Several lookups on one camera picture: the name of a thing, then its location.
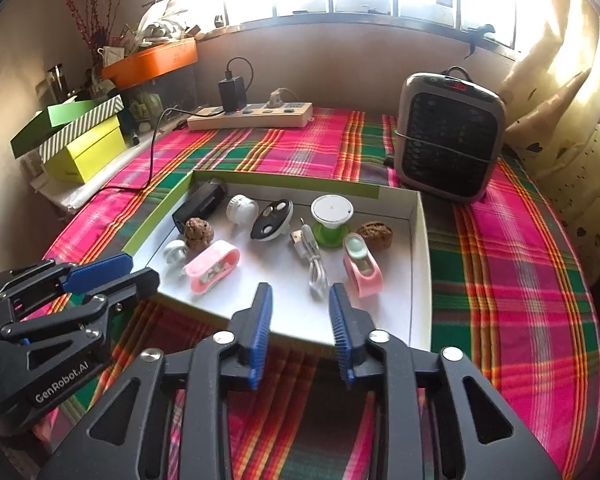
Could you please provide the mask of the white mushroom knob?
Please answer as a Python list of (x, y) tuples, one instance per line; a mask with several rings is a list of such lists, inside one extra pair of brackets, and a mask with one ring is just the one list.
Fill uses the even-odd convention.
[(184, 240), (171, 240), (164, 246), (162, 255), (169, 272), (184, 273), (188, 258), (188, 247)]

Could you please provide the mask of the orange tray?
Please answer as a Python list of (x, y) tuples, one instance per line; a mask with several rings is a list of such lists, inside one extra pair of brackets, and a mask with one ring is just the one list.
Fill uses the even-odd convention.
[(122, 91), (198, 62), (195, 38), (138, 51), (102, 69), (102, 79)]

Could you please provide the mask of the white foam board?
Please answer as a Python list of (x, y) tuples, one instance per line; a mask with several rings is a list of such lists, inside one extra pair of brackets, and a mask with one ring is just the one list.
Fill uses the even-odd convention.
[(33, 188), (34, 192), (47, 198), (60, 210), (65, 211), (67, 214), (75, 214), (96, 191), (131, 160), (149, 150), (151, 135), (152, 129), (148, 127), (148, 130), (140, 135), (140, 142), (136, 145), (129, 144), (123, 138), (126, 150), (84, 184), (58, 181), (49, 177), (43, 168), (42, 174), (31, 181), (30, 187)]

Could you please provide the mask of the small brown walnut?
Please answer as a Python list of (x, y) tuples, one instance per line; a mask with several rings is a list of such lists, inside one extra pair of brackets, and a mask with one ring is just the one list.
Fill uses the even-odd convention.
[(371, 252), (389, 249), (393, 241), (393, 232), (384, 222), (365, 222), (356, 230)]

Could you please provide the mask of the long pink clip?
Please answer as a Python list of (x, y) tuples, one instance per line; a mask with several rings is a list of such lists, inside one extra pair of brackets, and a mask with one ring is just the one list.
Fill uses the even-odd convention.
[(228, 274), (240, 260), (240, 250), (226, 240), (217, 240), (184, 266), (190, 289), (195, 295), (208, 292)]

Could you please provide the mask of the short pink clip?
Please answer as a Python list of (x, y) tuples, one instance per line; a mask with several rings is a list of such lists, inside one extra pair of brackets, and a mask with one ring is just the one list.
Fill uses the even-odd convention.
[(384, 288), (384, 278), (364, 238), (349, 233), (342, 240), (342, 248), (343, 265), (358, 298), (379, 294)]

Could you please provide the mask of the black charger adapter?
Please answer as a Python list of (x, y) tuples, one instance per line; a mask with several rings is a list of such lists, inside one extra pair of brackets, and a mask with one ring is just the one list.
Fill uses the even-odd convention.
[(218, 83), (221, 105), (225, 113), (233, 113), (247, 106), (247, 93), (242, 76), (223, 79)]

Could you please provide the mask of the black rectangular device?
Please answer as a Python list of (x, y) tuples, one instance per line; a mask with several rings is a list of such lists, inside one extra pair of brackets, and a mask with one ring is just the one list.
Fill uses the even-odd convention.
[(225, 196), (226, 187), (220, 179), (211, 179), (198, 185), (172, 214), (178, 232), (185, 233), (186, 223), (190, 219), (207, 220), (220, 206)]

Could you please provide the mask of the striped green box lid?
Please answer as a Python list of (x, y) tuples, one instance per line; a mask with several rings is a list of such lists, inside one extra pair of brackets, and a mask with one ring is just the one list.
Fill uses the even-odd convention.
[(123, 110), (121, 96), (46, 107), (10, 140), (15, 159), (37, 151), (47, 162), (65, 146)]

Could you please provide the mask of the green white spool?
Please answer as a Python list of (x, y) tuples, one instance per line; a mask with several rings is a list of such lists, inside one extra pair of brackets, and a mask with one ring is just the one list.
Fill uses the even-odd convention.
[(354, 213), (350, 200), (337, 194), (318, 196), (311, 204), (310, 211), (315, 221), (313, 235), (321, 247), (336, 248), (349, 234), (349, 220)]

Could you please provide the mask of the black round button device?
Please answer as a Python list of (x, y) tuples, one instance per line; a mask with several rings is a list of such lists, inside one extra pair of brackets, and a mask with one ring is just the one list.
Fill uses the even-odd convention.
[(294, 215), (294, 203), (291, 200), (276, 200), (269, 203), (258, 215), (250, 231), (250, 238), (257, 242), (269, 242), (286, 235)]

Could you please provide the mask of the green white cardboard tray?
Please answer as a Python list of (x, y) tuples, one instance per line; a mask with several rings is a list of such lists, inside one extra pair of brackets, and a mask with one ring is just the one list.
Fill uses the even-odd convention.
[(326, 194), (350, 200), (354, 208), (348, 222), (351, 229), (374, 220), (390, 226), (392, 245), (375, 256), (384, 278), (379, 294), (356, 296), (340, 248), (323, 250), (326, 275), (331, 283), (346, 286), (352, 306), (367, 311), (376, 327), (413, 348), (429, 349), (432, 293), (424, 204), (419, 193), (406, 188), (280, 174), (194, 171), (178, 181), (123, 247), (132, 256), (135, 269), (149, 266), (159, 273), (160, 302), (191, 318), (222, 325), (234, 312), (250, 304), (259, 283), (267, 282), (273, 289), (274, 339), (306, 351), (334, 348), (328, 302), (317, 298), (310, 289), (309, 266), (298, 255), (289, 233), (269, 242), (252, 240), (248, 229), (230, 222), (226, 207), (220, 205), (209, 222), (216, 240), (226, 240), (240, 250), (237, 268), (202, 295), (192, 292), (184, 273), (168, 271), (163, 248), (180, 236), (172, 214), (198, 185), (211, 179), (224, 182), (228, 197), (242, 194), (260, 206), (288, 198), (294, 203), (290, 222), (293, 229), (302, 222), (314, 222), (310, 206), (318, 196)]

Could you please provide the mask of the large brown walnut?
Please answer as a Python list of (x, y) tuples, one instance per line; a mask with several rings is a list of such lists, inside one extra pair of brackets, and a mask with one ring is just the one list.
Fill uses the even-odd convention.
[(192, 252), (201, 252), (209, 247), (214, 239), (214, 229), (207, 220), (190, 218), (184, 228), (185, 244)]

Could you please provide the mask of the small white jar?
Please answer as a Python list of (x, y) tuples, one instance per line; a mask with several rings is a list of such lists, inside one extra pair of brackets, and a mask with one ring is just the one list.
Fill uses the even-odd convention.
[(259, 217), (260, 206), (252, 198), (236, 194), (228, 201), (225, 213), (227, 219), (235, 226), (249, 228)]

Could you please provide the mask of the cream heart curtain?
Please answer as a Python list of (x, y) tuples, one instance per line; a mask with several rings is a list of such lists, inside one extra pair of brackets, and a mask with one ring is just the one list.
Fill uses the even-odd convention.
[(498, 93), (505, 141), (562, 222), (589, 283), (600, 279), (600, 16), (588, 0), (542, 0), (540, 36)]

